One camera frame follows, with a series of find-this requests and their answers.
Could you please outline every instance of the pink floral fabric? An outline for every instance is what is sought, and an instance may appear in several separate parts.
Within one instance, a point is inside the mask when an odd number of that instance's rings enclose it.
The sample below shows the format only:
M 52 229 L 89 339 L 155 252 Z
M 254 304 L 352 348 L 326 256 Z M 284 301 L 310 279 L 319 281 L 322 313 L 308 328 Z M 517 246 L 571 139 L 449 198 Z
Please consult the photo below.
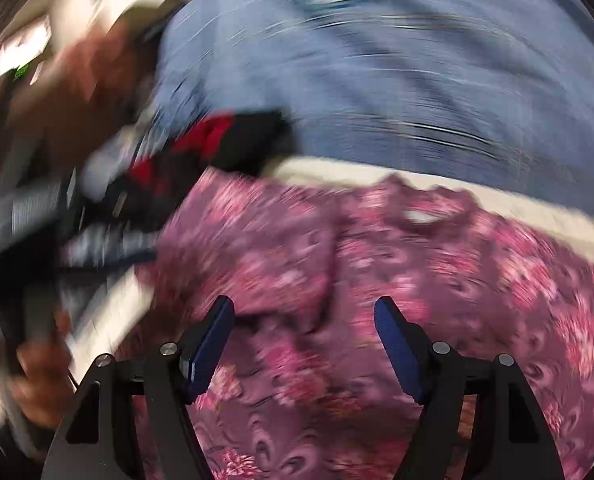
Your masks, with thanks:
M 373 323 L 390 295 L 464 355 L 509 352 L 526 374 L 567 480 L 594 461 L 594 264 L 466 192 L 390 176 L 324 192 L 208 170 L 139 269 L 155 305 L 120 349 L 176 338 L 215 296 L 237 325 L 189 408 L 216 479 L 392 478 L 421 409 L 402 393 Z M 146 472 L 160 472 L 137 403 Z M 461 475 L 474 399 L 464 403 Z

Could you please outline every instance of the metal screw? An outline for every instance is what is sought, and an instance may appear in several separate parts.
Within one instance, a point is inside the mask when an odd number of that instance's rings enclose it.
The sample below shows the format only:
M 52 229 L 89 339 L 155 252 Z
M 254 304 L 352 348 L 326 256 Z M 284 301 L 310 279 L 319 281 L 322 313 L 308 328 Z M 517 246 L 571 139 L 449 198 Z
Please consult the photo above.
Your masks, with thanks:
M 101 354 L 97 359 L 94 360 L 94 364 L 96 364 L 99 368 L 103 368 L 104 366 L 109 365 L 112 362 L 112 355 L 110 354 Z
M 436 341 L 433 343 L 433 352 L 436 354 L 448 354 L 451 351 L 450 346 L 448 343 L 444 343 L 443 341 Z
M 172 355 L 177 353 L 177 345 L 175 343 L 165 343 L 159 349 L 162 355 Z
M 508 354 L 500 354 L 498 359 L 500 360 L 500 363 L 504 366 L 512 366 L 515 363 L 513 356 Z

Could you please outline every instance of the hand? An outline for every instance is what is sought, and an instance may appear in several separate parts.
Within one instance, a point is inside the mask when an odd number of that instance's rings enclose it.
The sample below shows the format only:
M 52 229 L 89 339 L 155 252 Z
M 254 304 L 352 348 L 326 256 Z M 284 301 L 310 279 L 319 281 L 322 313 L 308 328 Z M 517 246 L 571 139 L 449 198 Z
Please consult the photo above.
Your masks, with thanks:
M 93 28 L 59 56 L 68 84 L 84 102 L 116 107 L 132 95 L 138 59 L 128 38 L 128 27 L 119 19 L 107 34 Z
M 10 381 L 10 391 L 28 420 L 51 429 L 59 426 L 74 395 L 68 377 L 71 356 L 64 343 L 64 336 L 70 331 L 70 318 L 58 312 L 55 321 L 54 341 L 30 341 L 19 347 L 17 358 L 26 376 Z

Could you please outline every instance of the person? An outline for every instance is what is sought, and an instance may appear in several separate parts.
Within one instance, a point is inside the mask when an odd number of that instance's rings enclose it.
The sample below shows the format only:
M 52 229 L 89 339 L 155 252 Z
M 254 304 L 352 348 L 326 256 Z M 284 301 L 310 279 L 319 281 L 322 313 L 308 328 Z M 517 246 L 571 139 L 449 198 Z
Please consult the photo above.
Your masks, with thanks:
M 15 376 L 10 384 L 13 399 L 39 431 L 48 434 L 59 426 L 68 409 L 74 389 L 68 375 L 70 352 L 64 338 L 70 331 L 70 318 L 56 314 L 57 335 L 53 341 L 29 341 L 17 350 L 24 376 Z M 0 479 L 39 480 L 42 460 L 29 458 L 17 446 L 8 423 L 0 427 Z
M 187 0 L 165 0 L 153 7 L 138 2 L 104 32 L 94 25 L 59 53 L 71 90 L 84 102 L 136 113 L 150 97 L 161 32 Z
M 594 13 L 582 0 L 192 0 L 157 58 L 153 143 L 211 112 L 280 109 L 302 155 L 594 216 Z M 113 70 L 72 66 L 82 89 L 125 94 Z

